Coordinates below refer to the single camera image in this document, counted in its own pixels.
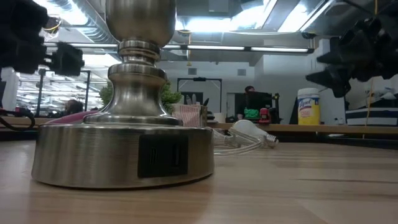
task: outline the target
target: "metal lamp base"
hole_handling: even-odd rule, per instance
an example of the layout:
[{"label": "metal lamp base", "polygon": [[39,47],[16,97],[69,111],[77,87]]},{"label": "metal lamp base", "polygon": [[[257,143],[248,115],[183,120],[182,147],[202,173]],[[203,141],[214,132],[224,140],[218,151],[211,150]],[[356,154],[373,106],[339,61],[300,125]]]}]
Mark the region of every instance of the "metal lamp base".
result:
[{"label": "metal lamp base", "polygon": [[179,126],[70,124],[39,129],[33,179],[88,189],[173,185],[214,170],[212,130]]}]

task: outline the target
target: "ductwork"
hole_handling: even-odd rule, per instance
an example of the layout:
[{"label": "ductwork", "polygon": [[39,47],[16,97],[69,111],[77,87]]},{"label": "ductwork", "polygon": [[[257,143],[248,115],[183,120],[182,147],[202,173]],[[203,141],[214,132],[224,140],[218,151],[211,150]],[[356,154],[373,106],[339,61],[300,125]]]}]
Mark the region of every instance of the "ductwork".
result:
[{"label": "ductwork", "polygon": [[117,44],[118,41],[111,35],[108,26],[93,6],[87,0],[49,0],[50,3],[61,7],[65,12],[73,10],[71,3],[88,18],[87,24],[79,26],[79,31],[97,44]]}]

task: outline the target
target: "black cable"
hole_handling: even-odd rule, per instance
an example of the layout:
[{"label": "black cable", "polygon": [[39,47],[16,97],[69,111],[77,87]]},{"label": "black cable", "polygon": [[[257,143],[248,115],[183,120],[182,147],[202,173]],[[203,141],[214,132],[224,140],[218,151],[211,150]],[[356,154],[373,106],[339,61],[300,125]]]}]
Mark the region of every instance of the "black cable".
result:
[{"label": "black cable", "polygon": [[25,117],[30,119],[29,127],[27,127],[27,128],[17,128],[17,127],[14,127],[13,125],[9,124],[7,121],[5,121],[0,116],[0,123],[2,125],[4,125],[4,127],[8,128],[10,130],[13,130],[13,131],[30,131],[36,125],[35,118],[33,117],[32,114],[29,114],[29,113],[21,113],[21,112],[15,112],[15,111],[6,111],[6,110],[3,110],[3,109],[0,109],[0,115],[2,115],[2,114],[11,114],[11,115],[14,115],[14,116],[25,116]]},{"label": "black cable", "polygon": [[366,12],[366,13],[368,13],[368,14],[374,16],[374,13],[373,13],[373,12],[371,12],[371,11],[365,9],[364,7],[360,6],[359,4],[356,4],[356,3],[351,2],[351,1],[349,1],[349,0],[341,0],[341,1],[342,1],[342,2],[345,2],[345,3],[347,3],[347,4],[349,4],[350,6],[353,6],[353,7],[357,8],[357,9],[363,11],[363,12]]}]

